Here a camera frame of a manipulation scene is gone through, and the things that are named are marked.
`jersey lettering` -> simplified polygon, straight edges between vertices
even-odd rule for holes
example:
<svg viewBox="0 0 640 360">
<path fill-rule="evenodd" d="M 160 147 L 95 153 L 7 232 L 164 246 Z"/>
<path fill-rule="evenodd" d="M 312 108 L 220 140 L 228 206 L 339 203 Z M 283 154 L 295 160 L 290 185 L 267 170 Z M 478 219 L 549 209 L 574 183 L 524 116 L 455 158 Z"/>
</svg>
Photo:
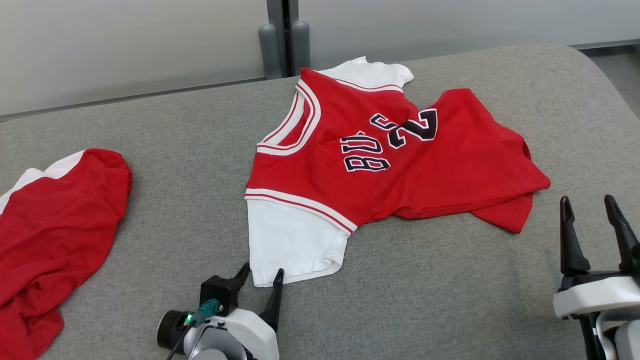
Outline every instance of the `jersey lettering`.
<svg viewBox="0 0 640 360">
<path fill-rule="evenodd" d="M 438 112 L 435 109 L 425 109 L 418 113 L 418 121 L 407 120 L 404 124 L 395 127 L 388 134 L 389 145 L 394 149 L 399 149 L 406 140 L 400 132 L 411 134 L 421 141 L 431 141 L 435 139 L 438 131 Z"/>
<path fill-rule="evenodd" d="M 353 136 L 341 138 L 340 147 L 342 148 L 343 154 L 357 150 L 373 152 L 374 154 L 382 153 L 382 145 L 378 139 L 365 135 L 363 131 L 358 131 L 358 133 Z"/>
<path fill-rule="evenodd" d="M 387 119 L 380 113 L 373 115 L 373 117 L 369 119 L 369 122 L 374 126 L 378 126 L 382 130 L 391 130 L 394 127 L 398 126 L 398 124 L 389 121 L 389 119 Z"/>
<path fill-rule="evenodd" d="M 370 158 L 368 156 L 351 155 L 344 158 L 347 171 L 382 171 L 391 167 L 387 159 Z"/>
</svg>

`white trim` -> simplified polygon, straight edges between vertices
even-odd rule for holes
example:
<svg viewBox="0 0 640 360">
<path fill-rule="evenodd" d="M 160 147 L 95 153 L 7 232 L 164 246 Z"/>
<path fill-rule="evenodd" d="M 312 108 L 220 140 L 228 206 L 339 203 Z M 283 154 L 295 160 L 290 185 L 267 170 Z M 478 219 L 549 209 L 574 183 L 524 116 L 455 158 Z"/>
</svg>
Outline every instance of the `white trim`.
<svg viewBox="0 0 640 360">
<path fill-rule="evenodd" d="M 335 79 L 335 80 L 342 85 L 346 85 L 348 87 L 354 88 L 356 90 L 364 91 L 364 92 L 378 92 L 378 91 L 393 90 L 393 91 L 404 93 L 404 90 L 400 86 L 397 86 L 396 84 L 386 84 L 386 85 L 376 86 L 374 88 L 367 88 L 362 85 L 352 83 L 350 81 L 341 80 L 341 79 Z"/>
<path fill-rule="evenodd" d="M 316 129 L 318 123 L 320 122 L 320 118 L 322 116 L 320 110 L 320 102 L 318 101 L 316 95 L 311 90 L 311 88 L 302 80 L 298 81 L 296 85 L 302 96 L 304 96 L 307 104 L 309 104 L 309 118 L 305 123 L 305 127 L 302 129 L 302 134 L 300 139 L 292 145 L 273 145 L 270 143 L 259 143 L 257 146 L 257 152 L 262 152 L 264 154 L 270 155 L 291 155 L 298 150 L 302 149 L 302 147 L 309 140 L 314 130 Z"/>
<path fill-rule="evenodd" d="M 267 136 L 264 137 L 264 139 L 262 139 L 261 143 L 277 145 L 279 142 L 284 140 L 284 138 L 300 122 L 300 118 L 302 118 L 304 109 L 305 100 L 304 98 L 300 97 L 300 93 L 296 91 L 296 95 L 294 95 L 293 97 L 293 102 L 291 103 L 291 108 L 289 109 L 287 116 L 274 131 L 270 132 Z"/>
<path fill-rule="evenodd" d="M 329 208 L 324 204 L 321 204 L 318 201 L 307 199 L 305 197 L 291 195 L 283 192 L 277 192 L 275 190 L 269 190 L 269 189 L 249 189 L 248 188 L 245 192 L 244 198 L 268 200 L 271 202 L 275 202 L 277 204 L 291 206 L 297 209 L 308 211 L 310 213 L 316 214 L 322 217 L 323 219 L 331 222 L 333 225 L 337 226 L 339 229 L 347 233 L 347 235 L 350 235 L 351 233 L 356 231 L 356 229 L 358 229 L 358 226 L 356 224 L 352 223 L 349 219 L 342 216 L 339 212 L 335 211 L 332 208 Z"/>
<path fill-rule="evenodd" d="M 41 177 L 50 177 L 51 179 L 59 179 L 63 177 L 80 162 L 83 154 L 84 150 L 79 151 L 73 155 L 69 155 L 66 158 L 60 159 L 51 164 L 51 166 L 44 171 L 40 171 L 36 168 L 27 169 L 24 174 L 20 176 L 20 179 L 18 179 L 18 182 L 15 183 L 13 188 L 11 188 L 11 190 L 0 197 L 0 215 L 2 215 L 4 208 L 9 203 L 11 194 L 15 193 L 26 185 L 31 184 L 37 179 L 40 179 Z"/>
</svg>

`basketball jersey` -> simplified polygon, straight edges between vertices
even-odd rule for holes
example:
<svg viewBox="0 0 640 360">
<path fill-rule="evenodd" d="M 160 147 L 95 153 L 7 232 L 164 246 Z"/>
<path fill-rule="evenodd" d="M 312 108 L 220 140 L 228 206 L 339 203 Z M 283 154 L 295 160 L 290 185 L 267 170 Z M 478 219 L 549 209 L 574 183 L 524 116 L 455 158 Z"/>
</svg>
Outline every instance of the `basketball jersey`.
<svg viewBox="0 0 640 360">
<path fill-rule="evenodd" d="M 303 69 L 286 119 L 257 144 L 245 199 L 256 286 L 336 272 L 358 227 L 470 211 L 519 233 L 550 186 L 524 139 L 469 89 L 419 110 L 398 64 Z"/>
</svg>

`gray fabric surface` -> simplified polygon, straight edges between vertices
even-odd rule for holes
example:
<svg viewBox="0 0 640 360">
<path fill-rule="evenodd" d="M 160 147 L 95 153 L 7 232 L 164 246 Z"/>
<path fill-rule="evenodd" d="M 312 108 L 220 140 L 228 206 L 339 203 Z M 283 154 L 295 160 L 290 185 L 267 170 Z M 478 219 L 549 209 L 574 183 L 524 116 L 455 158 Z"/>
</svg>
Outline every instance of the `gray fabric surface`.
<svg viewBox="0 0 640 360">
<path fill-rule="evenodd" d="M 390 218 L 349 240 L 334 275 L 285 286 L 282 359 L 584 359 L 579 323 L 554 316 L 559 214 L 571 197 L 593 268 L 619 262 L 602 199 L 640 229 L 640 122 L 593 62 L 556 45 L 411 61 L 419 107 L 469 87 L 522 134 L 552 180 L 522 234 L 462 214 Z M 60 307 L 43 359 L 163 359 L 156 327 L 194 309 L 208 277 L 248 260 L 244 184 L 255 144 L 289 109 L 296 79 L 59 111 L 0 124 L 0 192 L 28 167 L 88 147 L 121 152 L 134 174 L 125 220 L 102 268 Z M 270 289 L 251 280 L 241 307 Z"/>
</svg>

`white fabric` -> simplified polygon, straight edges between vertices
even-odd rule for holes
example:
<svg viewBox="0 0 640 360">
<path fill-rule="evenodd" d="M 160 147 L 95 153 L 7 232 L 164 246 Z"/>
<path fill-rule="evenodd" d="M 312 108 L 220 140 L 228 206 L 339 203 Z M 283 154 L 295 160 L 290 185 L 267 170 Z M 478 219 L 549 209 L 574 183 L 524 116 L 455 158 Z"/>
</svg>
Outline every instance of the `white fabric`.
<svg viewBox="0 0 640 360">
<path fill-rule="evenodd" d="M 339 83 L 361 91 L 402 91 L 404 84 L 413 80 L 413 74 L 399 64 L 369 63 L 361 57 L 342 63 L 332 69 L 319 71 L 338 80 Z M 311 135 L 291 149 L 277 149 L 301 121 L 303 99 L 310 106 L 313 127 L 320 119 L 320 105 L 310 89 L 301 80 L 298 93 L 285 120 L 276 130 L 258 144 L 257 151 L 270 155 L 286 156 L 304 146 Z M 273 192 L 268 189 L 247 189 L 249 212 L 249 248 L 253 283 L 257 287 L 273 285 L 279 268 L 284 269 L 284 283 L 313 279 L 330 275 L 342 266 L 347 238 L 356 225 L 333 209 L 311 199 Z"/>
<path fill-rule="evenodd" d="M 249 262 L 256 287 L 273 285 L 278 269 L 284 283 L 330 275 L 342 266 L 347 234 L 329 221 L 268 200 L 246 201 Z"/>
<path fill-rule="evenodd" d="M 79 151 L 73 155 L 69 155 L 64 159 L 60 159 L 51 164 L 51 166 L 46 168 L 46 170 L 44 171 L 40 171 L 36 168 L 27 169 L 22 174 L 22 176 L 20 176 L 20 179 L 18 179 L 18 182 L 15 183 L 13 188 L 11 188 L 11 190 L 0 197 L 0 215 L 4 212 L 4 208 L 9 202 L 9 197 L 11 197 L 11 194 L 25 187 L 27 184 L 40 179 L 41 177 L 50 177 L 52 179 L 59 179 L 63 177 L 80 162 L 83 154 L 84 150 Z"/>
</svg>

